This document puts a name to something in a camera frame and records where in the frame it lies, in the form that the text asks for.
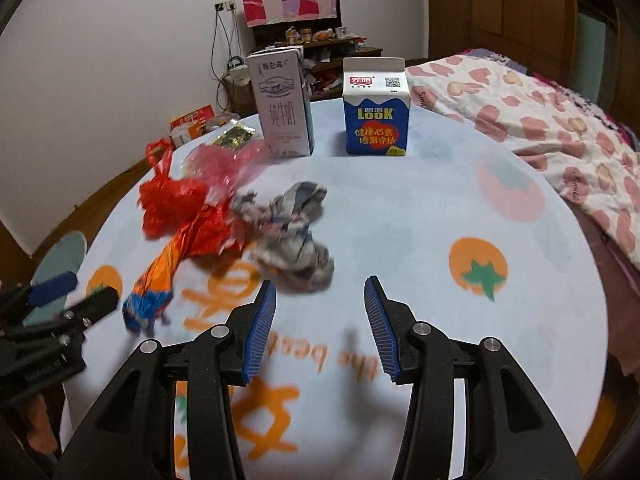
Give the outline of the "orange blue foil wrapper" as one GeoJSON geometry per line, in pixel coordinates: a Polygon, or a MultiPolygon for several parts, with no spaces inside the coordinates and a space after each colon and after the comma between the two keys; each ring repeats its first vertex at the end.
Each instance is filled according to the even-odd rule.
{"type": "Polygon", "coordinates": [[[237,256],[245,245],[245,222],[233,211],[230,198],[205,204],[134,282],[122,304],[126,329],[134,334],[152,333],[174,296],[174,277],[184,260],[237,256]]]}

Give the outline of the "grey cloth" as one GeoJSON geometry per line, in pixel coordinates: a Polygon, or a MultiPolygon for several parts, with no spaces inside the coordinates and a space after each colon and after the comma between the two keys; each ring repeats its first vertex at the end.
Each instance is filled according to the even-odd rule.
{"type": "Polygon", "coordinates": [[[325,186],[302,181],[267,205],[257,203],[253,192],[231,202],[232,210],[253,231],[257,262],[301,292],[326,289],[332,282],[334,259],[311,232],[312,222],[322,214],[326,194],[325,186]]]}

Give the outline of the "red plastic bag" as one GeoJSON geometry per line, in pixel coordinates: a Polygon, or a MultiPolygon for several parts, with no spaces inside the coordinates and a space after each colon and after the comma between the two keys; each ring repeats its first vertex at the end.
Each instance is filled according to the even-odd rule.
{"type": "Polygon", "coordinates": [[[142,231],[147,238],[172,234],[190,223],[200,212],[208,195],[208,186],[193,178],[170,176],[174,146],[166,139],[148,144],[146,160],[154,176],[139,188],[138,204],[143,209],[142,231]]]}

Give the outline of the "pink translucent plastic bag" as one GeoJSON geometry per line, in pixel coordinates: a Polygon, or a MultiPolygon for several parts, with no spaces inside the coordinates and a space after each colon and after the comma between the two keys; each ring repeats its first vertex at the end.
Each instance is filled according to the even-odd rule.
{"type": "Polygon", "coordinates": [[[268,166],[269,157],[262,139],[248,141],[238,150],[200,144],[182,162],[182,175],[203,182],[208,188],[206,202],[213,204],[255,180],[268,166]]]}

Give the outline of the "light blue fruit-print bedsheet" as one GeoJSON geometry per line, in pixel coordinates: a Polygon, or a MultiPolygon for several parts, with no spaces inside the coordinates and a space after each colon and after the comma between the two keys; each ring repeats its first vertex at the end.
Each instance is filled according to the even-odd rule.
{"type": "Polygon", "coordinates": [[[270,160],[230,197],[267,205],[297,182],[326,187],[314,240],[329,287],[301,292],[254,258],[180,263],[152,333],[122,304],[171,239],[142,231],[136,192],[116,206],[79,271],[81,295],[111,286],[116,310],[90,327],[87,369],[66,388],[73,435],[59,479],[193,479],[190,343],[250,304],[262,282],[276,312],[258,374],[229,388],[243,479],[395,479],[411,398],[383,372],[364,307],[386,296],[443,332],[454,352],[447,479],[577,479],[606,353],[602,285],[574,214],[551,185],[468,122],[422,108],[405,156],[350,156],[337,102],[318,104],[314,154],[270,160]]]}

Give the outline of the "dark green snack packet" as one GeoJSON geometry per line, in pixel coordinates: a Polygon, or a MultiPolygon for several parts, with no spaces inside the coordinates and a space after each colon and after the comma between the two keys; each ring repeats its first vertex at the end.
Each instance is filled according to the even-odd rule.
{"type": "Polygon", "coordinates": [[[214,145],[220,148],[239,151],[245,144],[253,140],[255,129],[244,125],[237,119],[231,119],[230,128],[216,137],[214,145]]]}

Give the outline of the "red white cardboard box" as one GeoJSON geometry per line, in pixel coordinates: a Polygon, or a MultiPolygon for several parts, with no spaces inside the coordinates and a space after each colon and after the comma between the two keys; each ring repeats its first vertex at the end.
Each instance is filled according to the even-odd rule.
{"type": "Polygon", "coordinates": [[[213,107],[208,104],[174,119],[169,124],[169,139],[175,148],[199,138],[206,124],[215,118],[213,107]]]}

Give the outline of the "pink heart-pattern blanket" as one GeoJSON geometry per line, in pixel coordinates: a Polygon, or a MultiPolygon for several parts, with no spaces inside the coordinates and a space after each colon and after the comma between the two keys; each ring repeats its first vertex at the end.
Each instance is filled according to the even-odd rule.
{"type": "Polygon", "coordinates": [[[584,101],[469,54],[410,66],[406,75],[416,105],[468,122],[521,157],[639,261],[639,154],[584,101]]]}

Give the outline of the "blue Look milk carton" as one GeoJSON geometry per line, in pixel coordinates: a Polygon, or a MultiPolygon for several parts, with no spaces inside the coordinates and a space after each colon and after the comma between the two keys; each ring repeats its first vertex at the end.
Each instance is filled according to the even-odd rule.
{"type": "Polygon", "coordinates": [[[347,154],[404,156],[410,108],[405,60],[345,58],[343,70],[347,154]]]}

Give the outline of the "white tall milk carton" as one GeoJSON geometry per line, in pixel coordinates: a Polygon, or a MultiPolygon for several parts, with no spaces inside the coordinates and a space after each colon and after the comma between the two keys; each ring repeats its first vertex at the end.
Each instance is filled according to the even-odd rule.
{"type": "Polygon", "coordinates": [[[314,126],[306,81],[304,49],[265,49],[247,57],[257,113],[272,156],[310,156],[314,126]]]}

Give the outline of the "dark wooden cabinet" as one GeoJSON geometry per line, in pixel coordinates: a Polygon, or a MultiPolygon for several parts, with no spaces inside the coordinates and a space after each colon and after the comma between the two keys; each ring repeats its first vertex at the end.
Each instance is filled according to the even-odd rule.
{"type": "Polygon", "coordinates": [[[274,25],[247,26],[242,6],[242,17],[253,38],[254,52],[289,46],[302,46],[306,81],[310,98],[323,101],[341,95],[344,58],[380,56],[383,50],[367,44],[367,38],[350,32],[343,25],[341,0],[337,0],[336,18],[300,21],[274,25]]]}

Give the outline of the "brown wooden wardrobe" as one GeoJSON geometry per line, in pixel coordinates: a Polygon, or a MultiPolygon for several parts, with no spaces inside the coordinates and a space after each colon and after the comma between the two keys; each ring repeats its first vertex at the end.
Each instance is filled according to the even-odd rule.
{"type": "Polygon", "coordinates": [[[434,60],[472,48],[512,58],[534,73],[569,86],[582,15],[605,26],[598,101],[614,118],[639,127],[639,12],[623,0],[426,0],[427,55],[434,60]]]}

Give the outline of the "white wall socket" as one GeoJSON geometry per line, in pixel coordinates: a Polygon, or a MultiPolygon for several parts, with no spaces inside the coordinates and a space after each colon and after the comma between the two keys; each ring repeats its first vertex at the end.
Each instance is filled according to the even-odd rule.
{"type": "Polygon", "coordinates": [[[224,2],[218,2],[215,4],[215,11],[229,11],[234,12],[236,10],[236,4],[234,0],[226,0],[224,2]]]}

